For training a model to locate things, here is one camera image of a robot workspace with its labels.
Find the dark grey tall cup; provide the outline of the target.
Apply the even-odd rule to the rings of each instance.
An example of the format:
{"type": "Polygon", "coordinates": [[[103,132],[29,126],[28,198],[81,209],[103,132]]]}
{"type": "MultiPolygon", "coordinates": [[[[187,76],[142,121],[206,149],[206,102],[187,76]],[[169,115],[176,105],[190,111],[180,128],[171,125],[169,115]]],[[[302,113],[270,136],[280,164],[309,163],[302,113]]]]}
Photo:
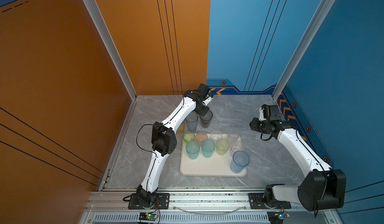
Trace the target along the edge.
{"type": "Polygon", "coordinates": [[[210,123],[213,119],[213,113],[209,110],[205,115],[200,116],[201,126],[206,129],[210,126],[210,123]]]}

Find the clear dimpled cup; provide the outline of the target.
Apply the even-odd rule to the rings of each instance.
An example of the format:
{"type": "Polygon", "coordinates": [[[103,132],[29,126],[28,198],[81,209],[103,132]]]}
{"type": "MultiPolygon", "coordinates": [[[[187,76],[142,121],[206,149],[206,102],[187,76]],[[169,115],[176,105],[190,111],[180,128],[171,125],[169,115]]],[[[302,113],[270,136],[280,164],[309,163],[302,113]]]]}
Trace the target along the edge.
{"type": "Polygon", "coordinates": [[[232,142],[238,141],[240,136],[241,136],[241,130],[239,128],[232,127],[228,130],[227,140],[231,144],[232,142]]]}

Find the pink small glass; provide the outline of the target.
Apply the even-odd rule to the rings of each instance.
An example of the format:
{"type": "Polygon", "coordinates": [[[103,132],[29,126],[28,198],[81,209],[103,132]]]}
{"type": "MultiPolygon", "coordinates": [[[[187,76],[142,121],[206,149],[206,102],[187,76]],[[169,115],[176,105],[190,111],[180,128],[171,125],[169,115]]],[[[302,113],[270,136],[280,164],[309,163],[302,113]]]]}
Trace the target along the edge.
{"type": "Polygon", "coordinates": [[[202,144],[202,142],[204,140],[207,140],[208,139],[208,135],[204,132],[199,132],[196,134],[196,138],[195,140],[199,143],[199,144],[202,144]]]}

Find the clear faceted glass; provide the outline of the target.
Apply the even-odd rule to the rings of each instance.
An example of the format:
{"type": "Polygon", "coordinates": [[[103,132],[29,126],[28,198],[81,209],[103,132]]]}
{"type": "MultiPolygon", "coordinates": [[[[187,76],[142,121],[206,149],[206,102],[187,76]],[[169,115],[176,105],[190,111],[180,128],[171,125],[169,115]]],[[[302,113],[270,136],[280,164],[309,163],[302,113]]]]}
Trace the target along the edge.
{"type": "Polygon", "coordinates": [[[235,152],[242,151],[243,144],[241,141],[233,141],[230,146],[230,156],[232,157],[235,152]]]}

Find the green small glass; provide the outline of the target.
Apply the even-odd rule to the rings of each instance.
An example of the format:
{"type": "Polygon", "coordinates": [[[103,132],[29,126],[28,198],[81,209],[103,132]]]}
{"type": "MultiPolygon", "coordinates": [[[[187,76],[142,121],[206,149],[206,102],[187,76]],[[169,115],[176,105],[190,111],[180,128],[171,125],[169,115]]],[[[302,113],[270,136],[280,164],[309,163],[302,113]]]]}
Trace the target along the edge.
{"type": "Polygon", "coordinates": [[[183,135],[183,140],[188,143],[188,142],[191,142],[191,141],[194,141],[196,138],[195,134],[192,133],[192,132],[185,132],[184,135],[183,135]]]}

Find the clear small glass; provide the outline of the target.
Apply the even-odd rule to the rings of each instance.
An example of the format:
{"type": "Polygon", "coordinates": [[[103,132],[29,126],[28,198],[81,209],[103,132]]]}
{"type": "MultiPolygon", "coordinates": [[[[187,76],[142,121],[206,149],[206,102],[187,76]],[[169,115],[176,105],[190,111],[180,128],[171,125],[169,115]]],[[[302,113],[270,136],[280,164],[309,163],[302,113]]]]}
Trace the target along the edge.
{"type": "Polygon", "coordinates": [[[220,131],[212,131],[210,138],[214,141],[217,142],[218,140],[223,138],[223,134],[220,131]]]}

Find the light blue plastic cup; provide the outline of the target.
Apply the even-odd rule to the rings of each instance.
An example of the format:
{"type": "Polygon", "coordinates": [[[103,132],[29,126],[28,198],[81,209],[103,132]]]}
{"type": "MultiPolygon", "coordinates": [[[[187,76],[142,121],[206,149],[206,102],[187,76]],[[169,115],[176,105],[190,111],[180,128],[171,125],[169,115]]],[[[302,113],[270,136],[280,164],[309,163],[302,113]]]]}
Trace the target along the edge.
{"type": "Polygon", "coordinates": [[[249,155],[244,151],[237,151],[233,154],[230,165],[231,171],[238,174],[243,171],[250,163],[249,155]]]}

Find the teal tall cup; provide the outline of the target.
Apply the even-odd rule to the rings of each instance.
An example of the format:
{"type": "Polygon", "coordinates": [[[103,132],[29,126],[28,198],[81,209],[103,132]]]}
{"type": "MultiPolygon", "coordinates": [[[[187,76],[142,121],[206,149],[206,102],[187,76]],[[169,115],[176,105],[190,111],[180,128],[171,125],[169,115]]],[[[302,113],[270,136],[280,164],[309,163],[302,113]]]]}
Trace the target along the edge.
{"type": "Polygon", "coordinates": [[[191,160],[198,158],[200,153],[200,144],[197,141],[190,141],[186,144],[186,152],[191,160]]]}
{"type": "Polygon", "coordinates": [[[213,140],[206,139],[202,142],[201,147],[203,156],[208,159],[213,155],[216,149],[216,143],[213,140]]]}

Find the light green tall cup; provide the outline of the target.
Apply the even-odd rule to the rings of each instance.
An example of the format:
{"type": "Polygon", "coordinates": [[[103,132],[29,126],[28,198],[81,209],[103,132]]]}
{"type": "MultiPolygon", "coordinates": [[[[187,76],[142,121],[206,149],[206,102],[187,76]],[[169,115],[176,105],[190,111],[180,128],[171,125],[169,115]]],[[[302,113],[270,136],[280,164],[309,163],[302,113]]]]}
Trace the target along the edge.
{"type": "Polygon", "coordinates": [[[223,156],[230,149],[230,143],[226,139],[219,139],[216,142],[216,151],[218,155],[223,156]]]}

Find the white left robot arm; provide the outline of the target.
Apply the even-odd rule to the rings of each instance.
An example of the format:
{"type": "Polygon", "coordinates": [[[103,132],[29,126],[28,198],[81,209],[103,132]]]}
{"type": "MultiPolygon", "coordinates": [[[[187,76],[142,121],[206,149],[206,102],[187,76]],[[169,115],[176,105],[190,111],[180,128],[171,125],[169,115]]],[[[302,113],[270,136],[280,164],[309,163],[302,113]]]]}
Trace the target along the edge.
{"type": "Polygon", "coordinates": [[[145,178],[136,190],[136,197],[145,208],[151,208],[157,204],[156,193],[159,179],[167,158],[177,147],[176,132],[178,128],[192,112],[201,116],[205,115],[210,110],[208,104],[212,99],[211,89],[201,83],[197,89],[189,89],[185,92],[180,104],[166,119],[150,124],[152,127],[152,149],[150,150],[152,157],[145,178]]]}

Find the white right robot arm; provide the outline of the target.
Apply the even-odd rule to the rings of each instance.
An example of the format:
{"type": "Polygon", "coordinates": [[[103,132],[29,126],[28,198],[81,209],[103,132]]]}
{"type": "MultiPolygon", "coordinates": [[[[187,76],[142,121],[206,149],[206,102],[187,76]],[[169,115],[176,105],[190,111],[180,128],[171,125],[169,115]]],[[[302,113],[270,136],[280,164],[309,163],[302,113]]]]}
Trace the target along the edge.
{"type": "Polygon", "coordinates": [[[250,128],[261,135],[278,140],[301,168],[304,180],[298,186],[268,185],[264,204],[276,208],[282,202],[302,205],[307,211],[340,209],[345,204],[347,177],[333,169],[304,141],[290,121],[283,121],[277,105],[262,105],[260,115],[253,118],[250,128]]]}

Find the white rectangular tray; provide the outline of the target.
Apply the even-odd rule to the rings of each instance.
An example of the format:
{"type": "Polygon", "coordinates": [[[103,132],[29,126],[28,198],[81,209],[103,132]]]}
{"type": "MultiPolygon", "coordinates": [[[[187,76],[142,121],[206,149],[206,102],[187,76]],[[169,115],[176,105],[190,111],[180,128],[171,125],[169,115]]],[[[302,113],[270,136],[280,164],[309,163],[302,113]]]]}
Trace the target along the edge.
{"type": "MultiPolygon", "coordinates": [[[[227,140],[227,135],[223,134],[223,138],[227,140]]],[[[223,156],[218,155],[216,149],[210,158],[205,158],[202,153],[200,144],[200,153],[197,159],[191,160],[186,152],[186,142],[182,144],[182,157],[180,171],[184,176],[220,176],[220,177],[244,177],[247,174],[247,167],[242,172],[235,174],[231,171],[230,165],[232,157],[230,149],[223,156]]]]}

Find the blue-grey tall plastic cup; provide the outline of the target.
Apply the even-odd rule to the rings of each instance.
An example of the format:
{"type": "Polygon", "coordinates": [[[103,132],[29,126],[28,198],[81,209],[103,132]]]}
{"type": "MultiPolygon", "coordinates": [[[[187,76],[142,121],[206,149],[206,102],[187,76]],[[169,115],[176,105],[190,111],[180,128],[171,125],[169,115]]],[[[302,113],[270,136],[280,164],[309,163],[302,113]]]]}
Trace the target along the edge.
{"type": "Polygon", "coordinates": [[[188,114],[185,121],[189,132],[195,133],[197,131],[198,119],[199,115],[195,111],[188,114]]]}

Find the yellow tall plastic cup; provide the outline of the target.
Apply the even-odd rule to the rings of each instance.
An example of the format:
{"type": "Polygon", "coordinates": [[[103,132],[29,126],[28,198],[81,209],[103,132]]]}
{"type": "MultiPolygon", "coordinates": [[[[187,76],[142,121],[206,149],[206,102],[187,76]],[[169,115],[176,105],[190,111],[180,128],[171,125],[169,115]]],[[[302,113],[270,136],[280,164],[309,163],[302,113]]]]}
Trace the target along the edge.
{"type": "Polygon", "coordinates": [[[183,135],[185,132],[185,122],[182,122],[177,130],[177,135],[183,135]]]}

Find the right green circuit board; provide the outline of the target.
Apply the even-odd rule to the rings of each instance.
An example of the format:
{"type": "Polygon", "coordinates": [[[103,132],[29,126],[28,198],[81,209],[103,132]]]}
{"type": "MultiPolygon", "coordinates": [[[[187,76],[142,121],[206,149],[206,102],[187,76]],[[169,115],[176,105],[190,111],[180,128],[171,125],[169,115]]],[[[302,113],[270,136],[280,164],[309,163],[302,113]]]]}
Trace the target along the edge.
{"type": "Polygon", "coordinates": [[[284,219],[291,217],[287,212],[267,212],[267,215],[271,224],[283,224],[284,219]]]}

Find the green circuit board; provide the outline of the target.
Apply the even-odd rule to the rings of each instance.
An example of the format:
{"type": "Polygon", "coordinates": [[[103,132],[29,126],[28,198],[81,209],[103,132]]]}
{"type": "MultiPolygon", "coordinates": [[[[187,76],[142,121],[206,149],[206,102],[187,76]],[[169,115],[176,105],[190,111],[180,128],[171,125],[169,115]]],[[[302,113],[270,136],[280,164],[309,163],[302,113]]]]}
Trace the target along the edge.
{"type": "Polygon", "coordinates": [[[287,212],[267,212],[267,215],[271,224],[283,224],[284,219],[291,217],[287,212]]]}
{"type": "Polygon", "coordinates": [[[155,224],[159,221],[159,215],[155,213],[143,213],[139,214],[138,223],[139,224],[155,224]]]}

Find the left green circuit board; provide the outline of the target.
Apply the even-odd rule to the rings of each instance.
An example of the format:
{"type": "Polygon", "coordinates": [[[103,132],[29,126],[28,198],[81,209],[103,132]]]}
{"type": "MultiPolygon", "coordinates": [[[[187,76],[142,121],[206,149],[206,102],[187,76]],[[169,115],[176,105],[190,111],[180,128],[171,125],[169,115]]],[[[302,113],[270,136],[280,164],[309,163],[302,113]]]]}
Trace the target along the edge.
{"type": "Polygon", "coordinates": [[[139,224],[155,224],[159,221],[159,215],[155,213],[143,213],[139,214],[138,223],[139,224]]]}

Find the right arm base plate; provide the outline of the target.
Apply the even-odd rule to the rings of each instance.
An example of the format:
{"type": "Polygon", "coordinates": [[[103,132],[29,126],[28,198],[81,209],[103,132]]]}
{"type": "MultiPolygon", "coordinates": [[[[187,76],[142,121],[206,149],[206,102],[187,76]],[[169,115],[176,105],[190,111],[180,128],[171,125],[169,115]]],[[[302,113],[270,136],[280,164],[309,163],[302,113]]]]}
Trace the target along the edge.
{"type": "Polygon", "coordinates": [[[264,199],[264,194],[262,193],[249,193],[249,203],[252,210],[256,209],[291,209],[291,203],[289,202],[282,202],[282,201],[272,201],[269,204],[266,204],[266,201],[264,199]]]}

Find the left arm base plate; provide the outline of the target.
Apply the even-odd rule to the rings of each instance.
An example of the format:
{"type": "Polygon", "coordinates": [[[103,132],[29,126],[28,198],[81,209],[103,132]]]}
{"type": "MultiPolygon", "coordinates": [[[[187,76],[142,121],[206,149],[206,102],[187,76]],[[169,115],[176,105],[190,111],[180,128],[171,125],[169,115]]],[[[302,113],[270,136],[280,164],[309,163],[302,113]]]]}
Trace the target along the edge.
{"type": "Polygon", "coordinates": [[[130,197],[128,209],[129,210],[167,210],[169,208],[170,194],[169,193],[156,193],[148,197],[140,197],[139,194],[133,194],[130,197]]]}

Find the left aluminium corner post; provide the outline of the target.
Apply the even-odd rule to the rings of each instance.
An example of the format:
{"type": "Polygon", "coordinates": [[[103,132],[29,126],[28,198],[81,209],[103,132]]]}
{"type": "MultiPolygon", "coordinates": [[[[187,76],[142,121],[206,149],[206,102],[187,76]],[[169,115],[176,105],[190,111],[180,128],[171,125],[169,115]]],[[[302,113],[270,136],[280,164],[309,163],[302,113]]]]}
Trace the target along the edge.
{"type": "Polygon", "coordinates": [[[101,37],[106,50],[108,51],[111,60],[130,96],[133,101],[137,100],[137,93],[133,87],[131,79],[128,75],[126,67],[122,61],[119,51],[114,43],[114,40],[110,34],[107,24],[103,18],[103,15],[99,9],[96,0],[82,0],[86,6],[86,9],[101,37]]]}

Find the aluminium corner post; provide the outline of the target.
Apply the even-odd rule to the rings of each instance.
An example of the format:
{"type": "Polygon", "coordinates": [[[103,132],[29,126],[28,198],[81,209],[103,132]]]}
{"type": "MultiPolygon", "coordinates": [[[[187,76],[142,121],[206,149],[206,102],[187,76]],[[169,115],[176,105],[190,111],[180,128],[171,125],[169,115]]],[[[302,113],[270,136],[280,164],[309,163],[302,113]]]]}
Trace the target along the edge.
{"type": "Polygon", "coordinates": [[[114,40],[110,34],[107,24],[103,18],[103,15],[99,9],[96,0],[82,0],[86,6],[86,9],[101,37],[106,50],[108,51],[111,60],[130,96],[133,101],[137,100],[137,93],[133,87],[131,79],[128,75],[126,67],[122,61],[119,51],[114,43],[114,40]]]}
{"type": "Polygon", "coordinates": [[[274,101],[277,101],[280,94],[283,92],[284,87],[286,86],[292,74],[294,73],[296,67],[300,63],[302,57],[304,56],[306,50],[311,44],[313,38],[315,37],[317,31],[319,30],[320,26],[322,25],[323,21],[325,20],[327,14],[329,13],[335,1],[336,0],[320,1],[298,46],[296,47],[290,61],[288,62],[285,70],[283,71],[281,78],[279,79],[279,82],[276,85],[276,88],[272,94],[272,99],[274,101]]]}

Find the aluminium frame rail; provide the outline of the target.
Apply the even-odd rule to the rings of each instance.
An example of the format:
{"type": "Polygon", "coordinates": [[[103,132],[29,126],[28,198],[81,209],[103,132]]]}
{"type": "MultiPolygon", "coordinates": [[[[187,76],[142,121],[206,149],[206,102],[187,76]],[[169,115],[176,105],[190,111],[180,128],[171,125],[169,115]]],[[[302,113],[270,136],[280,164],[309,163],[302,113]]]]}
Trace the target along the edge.
{"type": "MultiPolygon", "coordinates": [[[[134,189],[106,189],[92,192],[86,212],[128,212],[128,202],[123,197],[134,194],[134,189]]],[[[250,201],[249,194],[264,194],[263,188],[182,188],[159,189],[158,194],[168,193],[168,211],[229,212],[267,211],[262,202],[250,201]]]]}

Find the right aluminium corner post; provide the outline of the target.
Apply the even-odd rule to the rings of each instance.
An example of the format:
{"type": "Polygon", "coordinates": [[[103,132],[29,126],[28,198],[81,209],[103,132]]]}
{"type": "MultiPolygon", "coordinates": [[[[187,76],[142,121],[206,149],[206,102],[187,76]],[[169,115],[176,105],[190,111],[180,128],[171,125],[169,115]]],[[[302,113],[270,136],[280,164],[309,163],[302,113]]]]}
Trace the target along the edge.
{"type": "Polygon", "coordinates": [[[276,85],[276,88],[272,94],[272,99],[274,101],[277,101],[280,94],[283,92],[284,87],[286,86],[292,74],[294,73],[296,67],[300,63],[302,57],[304,56],[306,50],[311,44],[313,38],[315,37],[317,31],[319,30],[320,26],[322,25],[323,21],[325,20],[327,14],[329,13],[335,1],[336,0],[320,1],[298,46],[296,47],[290,61],[288,62],[285,70],[283,71],[281,78],[279,79],[279,82],[276,85]]]}

